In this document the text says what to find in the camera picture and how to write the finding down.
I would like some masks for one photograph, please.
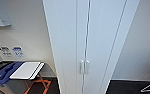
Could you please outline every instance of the wardrobe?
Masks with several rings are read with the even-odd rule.
[[[61,94],[105,94],[139,0],[43,0]]]

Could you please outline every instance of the dark floor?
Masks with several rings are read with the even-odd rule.
[[[140,92],[149,84],[150,82],[112,80],[106,94],[150,94],[150,92]]]
[[[60,94],[58,81],[56,78],[44,79],[52,81],[47,94]],[[149,84],[150,82],[112,80],[106,94],[150,94],[150,92],[140,92],[142,88]],[[36,83],[30,90],[29,94],[42,94],[43,89],[44,88],[41,83]]]

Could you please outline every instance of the wardrobe door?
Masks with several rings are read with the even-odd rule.
[[[82,94],[84,87],[88,10],[89,0],[77,0],[77,94]]]
[[[61,94],[77,94],[76,0],[43,0],[43,5]]]
[[[90,0],[83,94],[100,94],[126,1]]]

